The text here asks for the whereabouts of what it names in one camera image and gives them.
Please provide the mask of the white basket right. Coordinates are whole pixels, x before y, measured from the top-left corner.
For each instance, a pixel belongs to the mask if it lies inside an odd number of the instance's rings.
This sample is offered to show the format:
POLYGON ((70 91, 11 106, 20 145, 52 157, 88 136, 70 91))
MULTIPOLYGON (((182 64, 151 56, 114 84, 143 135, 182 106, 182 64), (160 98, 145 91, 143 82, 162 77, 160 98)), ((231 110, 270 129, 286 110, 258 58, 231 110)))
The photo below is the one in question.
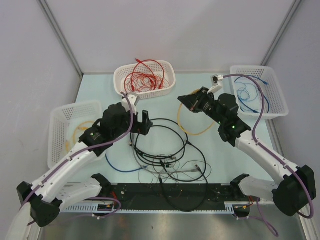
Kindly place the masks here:
POLYGON ((264 100, 262 118, 272 120, 289 114, 288 105, 276 72, 267 66, 233 65, 230 67, 233 94, 242 118, 258 118, 264 100))

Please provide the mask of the white basket top centre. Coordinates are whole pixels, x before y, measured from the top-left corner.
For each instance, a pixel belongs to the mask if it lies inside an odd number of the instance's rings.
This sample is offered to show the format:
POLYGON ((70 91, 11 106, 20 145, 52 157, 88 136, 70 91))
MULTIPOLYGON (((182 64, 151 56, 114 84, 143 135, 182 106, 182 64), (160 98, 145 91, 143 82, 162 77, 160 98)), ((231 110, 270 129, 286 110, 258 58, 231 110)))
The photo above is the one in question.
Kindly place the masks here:
POLYGON ((176 85, 176 74, 172 65, 164 60, 135 60, 135 64, 124 65, 113 74, 114 89, 135 93, 142 100, 168 95, 176 85))

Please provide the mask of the white basket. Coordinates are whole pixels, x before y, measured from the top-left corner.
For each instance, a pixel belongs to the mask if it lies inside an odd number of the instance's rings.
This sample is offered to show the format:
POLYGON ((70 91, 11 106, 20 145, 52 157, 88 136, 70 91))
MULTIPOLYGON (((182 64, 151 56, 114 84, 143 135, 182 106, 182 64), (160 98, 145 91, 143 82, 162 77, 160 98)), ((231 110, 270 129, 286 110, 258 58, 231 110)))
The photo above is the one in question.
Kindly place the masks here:
POLYGON ((267 66, 233 65, 230 67, 233 94, 242 118, 258 118, 264 100, 262 118, 272 120, 289 114, 288 105, 276 72, 267 66))
POLYGON ((51 112, 47 157, 50 169, 72 150, 79 137, 102 114, 102 105, 98 100, 64 105, 51 112))
POLYGON ((176 74, 172 65, 164 60, 135 60, 135 64, 124 65, 113 74, 114 89, 135 93, 142 100, 168 95, 176 85, 176 74))

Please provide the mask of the white basket left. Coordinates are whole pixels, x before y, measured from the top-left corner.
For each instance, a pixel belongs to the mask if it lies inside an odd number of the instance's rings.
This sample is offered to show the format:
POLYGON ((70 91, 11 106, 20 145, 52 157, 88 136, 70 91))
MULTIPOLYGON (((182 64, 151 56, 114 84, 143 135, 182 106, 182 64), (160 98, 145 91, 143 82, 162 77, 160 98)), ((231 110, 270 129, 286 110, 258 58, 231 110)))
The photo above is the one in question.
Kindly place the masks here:
POLYGON ((50 169, 72 150, 79 137, 102 114, 102 105, 98 100, 64 105, 51 112, 47 157, 50 169))

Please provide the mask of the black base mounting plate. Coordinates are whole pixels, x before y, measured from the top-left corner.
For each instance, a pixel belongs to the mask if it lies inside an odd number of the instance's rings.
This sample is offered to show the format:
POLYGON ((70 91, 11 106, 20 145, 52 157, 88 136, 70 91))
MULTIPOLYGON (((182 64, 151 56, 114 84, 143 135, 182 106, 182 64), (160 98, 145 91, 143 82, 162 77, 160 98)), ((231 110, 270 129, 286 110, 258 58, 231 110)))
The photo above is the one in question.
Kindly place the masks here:
POLYGON ((122 210, 182 212, 224 210, 227 202, 249 205, 253 199, 218 183, 109 184, 98 197, 115 197, 122 210))

